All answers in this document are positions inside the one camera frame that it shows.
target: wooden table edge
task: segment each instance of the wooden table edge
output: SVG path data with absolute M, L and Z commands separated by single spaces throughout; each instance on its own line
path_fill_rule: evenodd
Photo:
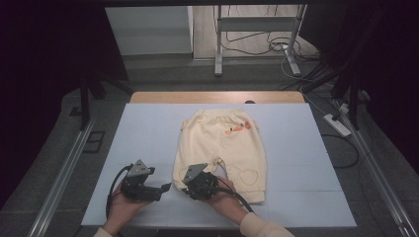
M 305 103 L 298 91 L 135 92 L 134 104 L 256 104 Z

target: aluminum rail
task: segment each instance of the aluminum rail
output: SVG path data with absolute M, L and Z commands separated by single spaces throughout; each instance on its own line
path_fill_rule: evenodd
M 95 123 L 96 117 L 92 115 L 88 121 L 84 130 L 79 131 L 77 138 L 71 147 L 70 152 L 64 160 L 61 170 L 59 171 L 52 188 L 50 189 L 48 196 L 46 197 L 40 212 L 38 213 L 37 219 L 35 220 L 28 236 L 43 236 L 49 227 L 52 217 L 56 211 L 56 208 L 61 200 L 62 194 L 67 187 L 68 181 L 71 178 L 74 167 L 77 164 L 78 158 L 83 150 L 84 144 L 86 143 L 89 133 Z
M 341 117 L 344 124 L 351 130 L 353 137 L 361 150 L 360 153 L 365 156 L 367 169 L 401 234 L 406 237 L 418 237 L 418 232 L 413 226 L 407 211 L 379 167 L 374 153 L 370 152 L 371 147 L 368 146 L 361 133 L 354 129 L 348 117 L 346 115 L 341 115 Z

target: power strip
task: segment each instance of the power strip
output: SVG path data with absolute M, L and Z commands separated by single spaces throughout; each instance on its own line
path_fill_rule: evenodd
M 329 123 L 333 128 L 335 128 L 335 130 L 337 132 L 339 132 L 339 134 L 341 134 L 341 136 L 345 137 L 345 136 L 348 136 L 352 133 L 339 120 L 333 120 L 332 118 L 333 118 L 333 116 L 330 115 L 330 114 L 323 117 L 323 119 L 325 119 L 327 121 L 327 123 Z

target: white tabletop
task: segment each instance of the white tabletop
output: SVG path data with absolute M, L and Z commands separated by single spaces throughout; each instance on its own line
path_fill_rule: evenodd
M 118 171 L 141 159 L 155 173 L 145 184 L 172 182 L 180 128 L 198 109 L 241 108 L 260 128 L 267 158 L 266 201 L 258 216 L 285 227 L 353 227 L 308 104 L 127 104 L 82 225 L 102 225 L 109 188 Z M 206 204 L 171 190 L 130 223 L 151 228 L 236 228 Z

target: white wall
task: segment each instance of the white wall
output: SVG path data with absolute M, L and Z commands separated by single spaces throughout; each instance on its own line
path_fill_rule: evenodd
M 185 6 L 106 8 L 122 55 L 192 52 L 191 10 Z

